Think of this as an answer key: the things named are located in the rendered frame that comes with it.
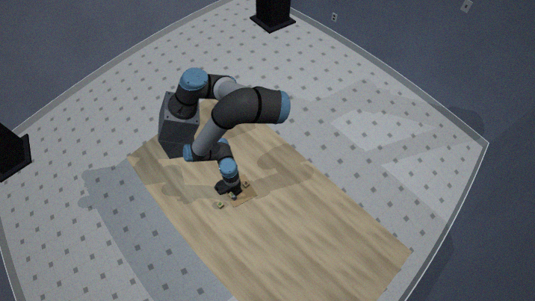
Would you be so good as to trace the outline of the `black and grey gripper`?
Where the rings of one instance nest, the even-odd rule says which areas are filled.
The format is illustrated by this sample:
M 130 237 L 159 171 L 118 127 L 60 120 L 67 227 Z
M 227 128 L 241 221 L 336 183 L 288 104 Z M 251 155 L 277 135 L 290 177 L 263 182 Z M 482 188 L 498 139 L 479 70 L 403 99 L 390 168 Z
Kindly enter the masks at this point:
M 238 180 L 234 183 L 227 183 L 224 180 L 220 180 L 215 186 L 214 189 L 220 194 L 223 195 L 225 193 L 232 192 L 234 195 L 232 196 L 233 200 L 235 201 L 237 199 L 237 195 L 242 192 L 241 189 L 241 182 Z

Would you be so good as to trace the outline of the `tan flat mat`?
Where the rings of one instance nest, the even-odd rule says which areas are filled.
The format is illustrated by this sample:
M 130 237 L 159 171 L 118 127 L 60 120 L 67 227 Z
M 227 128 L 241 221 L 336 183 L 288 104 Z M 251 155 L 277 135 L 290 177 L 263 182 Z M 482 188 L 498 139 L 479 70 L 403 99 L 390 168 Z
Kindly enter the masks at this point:
M 252 199 L 253 197 L 257 196 L 256 192 L 254 191 L 253 187 L 250 186 L 245 188 L 243 185 L 242 185 L 242 182 L 244 180 L 247 180 L 247 177 L 245 175 L 242 175 L 240 176 L 240 179 L 241 179 L 241 187 L 243 188 L 243 191 L 237 195 L 237 199 L 234 201 L 233 199 L 231 199 L 228 195 L 228 193 L 226 193 L 226 195 L 228 196 L 230 202 L 232 203 L 233 207 L 237 207 L 239 206 L 240 204 Z M 248 181 L 249 182 L 249 181 Z

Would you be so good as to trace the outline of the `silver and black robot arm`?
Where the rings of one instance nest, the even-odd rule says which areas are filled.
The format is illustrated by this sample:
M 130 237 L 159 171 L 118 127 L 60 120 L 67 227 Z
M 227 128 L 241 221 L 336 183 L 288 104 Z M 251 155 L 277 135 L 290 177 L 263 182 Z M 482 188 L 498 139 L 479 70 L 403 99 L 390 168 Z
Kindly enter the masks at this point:
M 229 75 L 212 75 L 200 68 L 190 68 L 182 74 L 176 93 L 168 102 L 174 117 L 189 120 L 197 112 L 199 99 L 219 101 L 193 144 L 184 145 L 183 158 L 187 162 L 217 161 L 227 183 L 234 183 L 239 177 L 230 145 L 222 138 L 227 130 L 243 123 L 280 124 L 287 120 L 291 109 L 284 91 L 236 83 Z

